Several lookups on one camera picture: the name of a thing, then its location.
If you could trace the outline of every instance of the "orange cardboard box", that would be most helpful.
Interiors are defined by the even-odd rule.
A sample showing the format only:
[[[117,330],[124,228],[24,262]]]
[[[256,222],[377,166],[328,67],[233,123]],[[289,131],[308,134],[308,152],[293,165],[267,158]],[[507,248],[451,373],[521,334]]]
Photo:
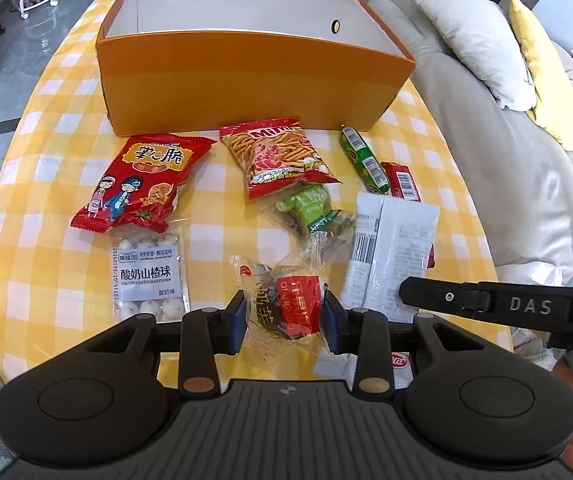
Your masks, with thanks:
[[[415,67],[364,0],[116,0],[96,51],[118,136],[279,116],[367,130]]]

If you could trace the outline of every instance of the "cartoon boy illustration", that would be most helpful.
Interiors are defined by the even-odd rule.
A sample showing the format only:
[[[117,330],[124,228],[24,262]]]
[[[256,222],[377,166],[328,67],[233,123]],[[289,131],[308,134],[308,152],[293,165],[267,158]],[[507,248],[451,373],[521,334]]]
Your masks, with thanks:
[[[85,206],[86,210],[89,212],[88,216],[95,218],[100,212],[100,209],[104,208],[104,194],[107,189],[115,184],[115,182],[116,178],[109,174],[106,174],[100,179],[98,186],[93,192],[93,196],[90,198],[89,203]]]
[[[124,179],[120,185],[122,191],[113,195],[105,203],[102,209],[109,209],[111,222],[114,222],[123,212],[124,208],[128,206],[131,193],[137,191],[142,185],[142,180],[138,176],[130,176]]]

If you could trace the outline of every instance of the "yellow checkered tablecloth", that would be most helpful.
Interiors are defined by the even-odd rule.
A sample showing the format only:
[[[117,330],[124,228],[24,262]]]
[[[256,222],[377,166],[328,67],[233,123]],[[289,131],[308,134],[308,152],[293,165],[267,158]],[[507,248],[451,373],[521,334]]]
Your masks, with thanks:
[[[54,54],[0,173],[0,373],[6,380],[112,323],[108,236],[69,224],[125,142],[113,134],[106,118],[94,49],[113,2],[95,0]],[[217,132],[203,134],[217,138]],[[329,186],[333,206],[354,210],[363,186],[339,147],[337,132],[307,134],[344,182]],[[495,280],[473,201],[410,81],[365,138],[380,160],[410,166],[423,201],[441,207],[437,264],[428,277]],[[186,247],[193,310],[226,306],[233,297],[238,284],[229,255],[244,254],[271,265],[295,246],[291,235],[246,200],[242,172],[221,142],[194,170],[173,217],[190,219]],[[341,282],[330,286],[339,293]],[[458,323],[510,348],[506,328]],[[243,357],[218,363],[244,376]],[[300,376],[305,378],[314,363],[306,357],[303,361]],[[168,368],[162,379],[172,383]]]

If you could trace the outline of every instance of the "ribbed black plastic surface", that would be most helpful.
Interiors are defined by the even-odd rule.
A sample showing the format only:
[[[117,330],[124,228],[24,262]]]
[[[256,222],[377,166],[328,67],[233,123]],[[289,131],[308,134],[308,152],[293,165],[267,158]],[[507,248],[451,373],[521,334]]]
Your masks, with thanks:
[[[233,381],[218,399],[187,402],[161,437],[124,460],[77,470],[16,460],[0,478],[571,480],[573,473],[558,461],[512,472],[449,462],[416,442],[393,407],[352,397],[343,381]]]

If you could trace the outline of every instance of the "beige couch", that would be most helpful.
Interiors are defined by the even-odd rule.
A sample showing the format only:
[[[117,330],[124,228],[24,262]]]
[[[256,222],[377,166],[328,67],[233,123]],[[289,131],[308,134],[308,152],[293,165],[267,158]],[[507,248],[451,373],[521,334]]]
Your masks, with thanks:
[[[573,273],[573,152],[526,113],[501,110],[413,0],[370,6],[413,53],[411,76],[473,197],[496,266],[546,262]],[[573,59],[558,47],[573,85]]]

